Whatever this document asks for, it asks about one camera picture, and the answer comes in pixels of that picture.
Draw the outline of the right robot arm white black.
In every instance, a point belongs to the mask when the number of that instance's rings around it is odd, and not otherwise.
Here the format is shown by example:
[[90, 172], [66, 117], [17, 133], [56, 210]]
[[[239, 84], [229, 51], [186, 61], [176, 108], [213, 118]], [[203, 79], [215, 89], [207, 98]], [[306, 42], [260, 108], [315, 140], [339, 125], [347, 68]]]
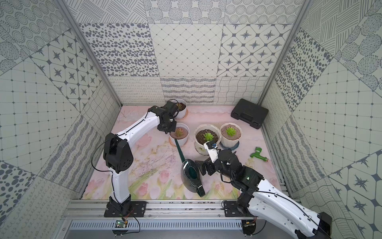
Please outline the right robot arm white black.
[[199, 162], [203, 175], [219, 173], [241, 194], [237, 211], [244, 217], [260, 217], [295, 239], [329, 239], [332, 218], [316, 213], [289, 198], [256, 170], [242, 165], [230, 149], [219, 149], [214, 140], [204, 143], [209, 158]]

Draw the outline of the dark green watering can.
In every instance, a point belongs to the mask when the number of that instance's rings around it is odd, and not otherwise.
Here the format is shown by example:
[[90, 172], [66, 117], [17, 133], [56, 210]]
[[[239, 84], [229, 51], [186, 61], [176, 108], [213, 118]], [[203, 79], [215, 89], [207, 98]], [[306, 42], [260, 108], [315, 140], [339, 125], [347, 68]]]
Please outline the dark green watering can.
[[181, 179], [184, 186], [190, 192], [197, 193], [200, 197], [205, 196], [202, 178], [196, 163], [191, 159], [185, 159], [177, 139], [175, 139], [175, 143], [182, 162]]

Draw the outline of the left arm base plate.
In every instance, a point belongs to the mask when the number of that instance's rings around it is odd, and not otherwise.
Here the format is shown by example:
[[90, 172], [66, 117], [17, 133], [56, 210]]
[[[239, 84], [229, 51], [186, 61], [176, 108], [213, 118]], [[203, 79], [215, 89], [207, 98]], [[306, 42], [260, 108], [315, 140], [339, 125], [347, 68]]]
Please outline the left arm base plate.
[[122, 204], [111, 200], [106, 205], [104, 212], [105, 218], [122, 218], [122, 217], [144, 217], [147, 202], [146, 201], [131, 201]]

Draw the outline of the white pot bright green succulent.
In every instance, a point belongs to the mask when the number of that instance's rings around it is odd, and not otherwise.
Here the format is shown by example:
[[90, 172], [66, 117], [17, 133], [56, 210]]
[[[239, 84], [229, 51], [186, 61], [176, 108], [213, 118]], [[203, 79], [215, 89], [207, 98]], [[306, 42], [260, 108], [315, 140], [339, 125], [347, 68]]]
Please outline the white pot bright green succulent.
[[242, 137], [242, 129], [232, 122], [225, 123], [220, 127], [221, 146], [225, 149], [237, 149]]

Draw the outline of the white pot yellow-brown succulent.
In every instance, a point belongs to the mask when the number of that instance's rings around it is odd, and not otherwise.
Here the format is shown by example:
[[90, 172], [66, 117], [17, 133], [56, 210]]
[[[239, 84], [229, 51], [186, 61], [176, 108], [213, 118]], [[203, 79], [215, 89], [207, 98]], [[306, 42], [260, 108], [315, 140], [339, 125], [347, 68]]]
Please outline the white pot yellow-brown succulent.
[[171, 102], [175, 103], [178, 107], [176, 113], [176, 119], [183, 119], [187, 114], [187, 102], [183, 99], [170, 99]]

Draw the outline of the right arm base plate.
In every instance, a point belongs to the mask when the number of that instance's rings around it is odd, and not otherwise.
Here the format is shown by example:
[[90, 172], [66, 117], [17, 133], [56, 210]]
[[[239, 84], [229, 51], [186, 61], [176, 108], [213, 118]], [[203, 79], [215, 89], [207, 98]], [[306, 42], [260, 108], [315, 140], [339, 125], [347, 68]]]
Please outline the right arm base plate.
[[236, 201], [227, 201], [223, 200], [221, 206], [224, 210], [225, 217], [248, 217], [253, 218], [257, 217], [257, 215], [252, 215], [248, 209], [239, 209], [239, 206]]

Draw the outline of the white pot pink succulent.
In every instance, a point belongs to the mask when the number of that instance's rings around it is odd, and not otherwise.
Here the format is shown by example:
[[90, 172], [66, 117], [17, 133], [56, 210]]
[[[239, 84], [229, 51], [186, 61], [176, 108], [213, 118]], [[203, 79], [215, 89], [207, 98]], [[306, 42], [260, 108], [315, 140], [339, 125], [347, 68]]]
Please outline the white pot pink succulent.
[[170, 133], [169, 139], [170, 144], [176, 146], [175, 140], [177, 140], [178, 145], [182, 147], [188, 141], [190, 130], [189, 127], [184, 123], [177, 123], [176, 130]]

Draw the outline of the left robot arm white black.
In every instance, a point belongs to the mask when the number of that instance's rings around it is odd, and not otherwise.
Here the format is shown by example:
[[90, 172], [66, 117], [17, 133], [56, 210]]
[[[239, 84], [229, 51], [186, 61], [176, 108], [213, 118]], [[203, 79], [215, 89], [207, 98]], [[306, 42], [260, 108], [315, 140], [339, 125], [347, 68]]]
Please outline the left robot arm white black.
[[105, 217], [128, 217], [133, 213], [134, 205], [128, 188], [128, 169], [134, 160], [131, 148], [153, 128], [166, 134], [174, 132], [178, 113], [179, 108], [172, 101], [162, 107], [152, 106], [132, 126], [106, 136], [103, 159], [111, 172], [112, 194], [106, 205]]

